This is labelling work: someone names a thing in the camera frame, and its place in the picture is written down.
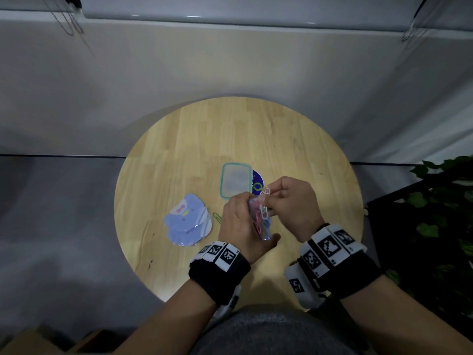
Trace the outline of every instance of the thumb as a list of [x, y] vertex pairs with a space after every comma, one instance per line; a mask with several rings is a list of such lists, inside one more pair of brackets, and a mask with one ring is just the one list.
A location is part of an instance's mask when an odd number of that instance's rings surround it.
[[269, 240], [262, 240], [261, 243], [264, 248], [264, 253], [269, 252], [271, 249], [275, 248], [278, 244], [279, 240], [281, 239], [281, 234], [274, 233]]
[[281, 198], [278, 198], [269, 194], [264, 194], [264, 193], [258, 196], [258, 202], [264, 205], [265, 207], [268, 207], [271, 209], [275, 209], [280, 200]]

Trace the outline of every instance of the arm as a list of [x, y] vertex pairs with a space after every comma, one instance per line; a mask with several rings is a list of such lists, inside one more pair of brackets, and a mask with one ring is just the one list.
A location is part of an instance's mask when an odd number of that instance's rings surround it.
[[[250, 193], [243, 193], [225, 204], [219, 240], [237, 247], [246, 261], [253, 264], [273, 249], [281, 236], [273, 234], [271, 240], [259, 238], [246, 203], [250, 197]], [[216, 310], [216, 302], [189, 279], [114, 354], [188, 354]]]
[[473, 343], [384, 275], [341, 303], [380, 354], [473, 354]]
[[187, 354], [216, 310], [204, 289], [189, 279], [114, 354]]
[[[282, 177], [269, 188], [259, 202], [301, 243], [325, 223], [308, 182]], [[473, 354], [473, 343], [383, 275], [341, 303], [380, 354]]]

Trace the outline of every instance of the person's right hand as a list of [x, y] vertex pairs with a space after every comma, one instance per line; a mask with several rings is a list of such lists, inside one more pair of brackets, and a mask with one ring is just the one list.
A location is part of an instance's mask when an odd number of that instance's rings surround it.
[[258, 202], [272, 210], [296, 239], [304, 243], [325, 221], [320, 213], [317, 196], [308, 182], [281, 177], [267, 186], [270, 195], [258, 196]]

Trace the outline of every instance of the cartoon penguin face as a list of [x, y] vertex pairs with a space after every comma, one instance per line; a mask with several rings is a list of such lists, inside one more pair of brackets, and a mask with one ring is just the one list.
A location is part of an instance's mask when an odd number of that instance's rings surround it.
[[164, 217], [164, 224], [175, 231], [186, 232], [202, 224], [207, 217], [208, 213], [204, 203], [195, 195], [187, 194]]

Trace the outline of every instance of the white paper clip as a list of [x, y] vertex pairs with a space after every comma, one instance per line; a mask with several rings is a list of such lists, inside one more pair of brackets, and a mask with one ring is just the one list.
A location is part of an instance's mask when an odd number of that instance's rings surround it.
[[[260, 193], [260, 195], [262, 195], [262, 194], [268, 194], [269, 195], [269, 194], [271, 194], [271, 191], [269, 190], [268, 187], [264, 187], [263, 191]], [[260, 207], [260, 210], [261, 210], [261, 218], [268, 219], [269, 218], [268, 217], [268, 207], [265, 207], [264, 205], [262, 205]]]

